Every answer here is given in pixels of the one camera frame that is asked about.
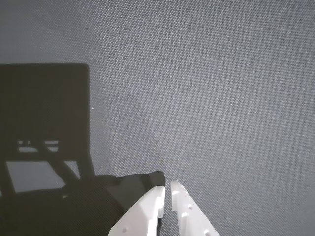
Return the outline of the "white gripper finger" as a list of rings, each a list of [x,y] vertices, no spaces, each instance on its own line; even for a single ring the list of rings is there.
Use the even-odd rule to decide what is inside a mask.
[[[197,203],[178,182],[171,181],[172,211],[177,213],[180,236],[219,236]]]
[[[120,218],[108,236],[156,236],[164,202],[165,187],[153,187]]]

